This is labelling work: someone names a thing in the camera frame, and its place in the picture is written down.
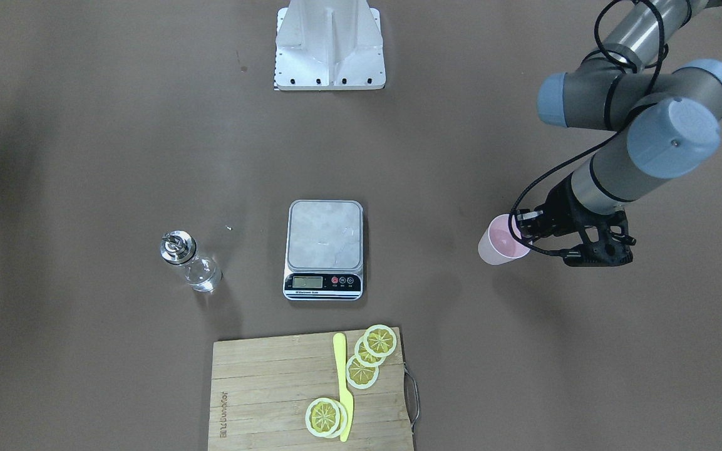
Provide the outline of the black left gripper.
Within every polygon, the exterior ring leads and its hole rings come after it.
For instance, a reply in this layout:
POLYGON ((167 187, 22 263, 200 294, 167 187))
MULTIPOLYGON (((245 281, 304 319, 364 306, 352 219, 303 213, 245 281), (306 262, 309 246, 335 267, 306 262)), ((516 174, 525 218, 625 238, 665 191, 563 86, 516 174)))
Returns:
POLYGON ((636 240, 629 235, 629 222, 623 209, 615 213, 596 214, 578 202, 572 190, 572 179, 564 178, 543 204, 543 211, 518 209, 516 226, 521 231, 541 231, 544 214, 549 215, 550 234, 558 237, 576 233, 581 243, 561 251, 570 267, 618 267, 634 260, 632 247, 636 240))

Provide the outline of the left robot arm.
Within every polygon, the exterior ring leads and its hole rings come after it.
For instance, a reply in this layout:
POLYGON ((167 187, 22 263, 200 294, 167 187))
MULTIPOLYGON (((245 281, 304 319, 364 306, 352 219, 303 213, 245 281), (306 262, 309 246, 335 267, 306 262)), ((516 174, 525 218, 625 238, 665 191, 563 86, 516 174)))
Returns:
POLYGON ((698 168, 721 143, 722 62, 693 60, 661 73, 670 37, 718 6, 722 1, 635 1, 606 38, 594 26, 596 49, 575 71, 544 80, 539 119, 611 137, 582 152, 582 165, 541 205, 510 209, 512 239, 570 267, 632 262, 636 240, 625 206, 698 168))

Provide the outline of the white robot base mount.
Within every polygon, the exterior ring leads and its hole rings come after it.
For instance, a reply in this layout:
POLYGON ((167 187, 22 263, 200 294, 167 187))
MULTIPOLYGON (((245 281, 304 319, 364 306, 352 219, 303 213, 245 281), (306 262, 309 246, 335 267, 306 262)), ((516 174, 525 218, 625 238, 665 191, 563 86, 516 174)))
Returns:
POLYGON ((381 14, 366 1, 292 1, 277 12, 273 88, 361 91, 386 86, 381 14))

